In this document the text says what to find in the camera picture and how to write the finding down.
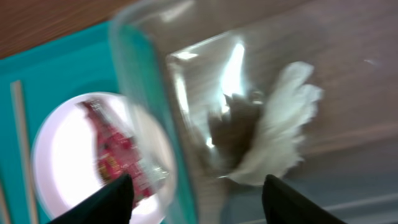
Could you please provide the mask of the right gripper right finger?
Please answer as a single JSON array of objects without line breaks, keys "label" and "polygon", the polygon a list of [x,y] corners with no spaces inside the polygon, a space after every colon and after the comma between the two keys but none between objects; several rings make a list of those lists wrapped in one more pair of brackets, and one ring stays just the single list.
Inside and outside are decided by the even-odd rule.
[{"label": "right gripper right finger", "polygon": [[345,224],[274,175],[262,188],[267,224]]}]

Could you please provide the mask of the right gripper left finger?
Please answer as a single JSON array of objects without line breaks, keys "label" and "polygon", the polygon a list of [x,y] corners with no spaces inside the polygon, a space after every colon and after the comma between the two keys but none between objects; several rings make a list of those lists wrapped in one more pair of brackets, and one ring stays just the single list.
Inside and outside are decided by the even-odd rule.
[{"label": "right gripper left finger", "polygon": [[133,200],[132,178],[123,174],[50,224],[128,224]]}]

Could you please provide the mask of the red snack wrapper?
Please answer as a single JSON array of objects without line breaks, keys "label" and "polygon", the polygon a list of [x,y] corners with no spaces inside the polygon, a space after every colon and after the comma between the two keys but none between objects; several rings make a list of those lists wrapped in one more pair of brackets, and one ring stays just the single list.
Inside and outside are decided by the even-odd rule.
[{"label": "red snack wrapper", "polygon": [[159,163],[147,162],[137,145],[135,135],[104,100],[89,98],[77,104],[96,133],[96,162],[99,174],[107,184],[129,174],[134,189],[133,207],[156,193],[165,184],[169,172]]}]

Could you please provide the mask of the white napkin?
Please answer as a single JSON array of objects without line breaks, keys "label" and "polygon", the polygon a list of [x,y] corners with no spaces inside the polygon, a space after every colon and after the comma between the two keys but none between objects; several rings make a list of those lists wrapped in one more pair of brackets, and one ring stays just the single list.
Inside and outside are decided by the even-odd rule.
[{"label": "white napkin", "polygon": [[260,186],[267,175],[283,177],[303,159],[298,146],[305,139],[303,127],[318,113],[323,90],[307,80],[314,66],[293,62],[284,67],[265,103],[250,150],[228,178]]}]

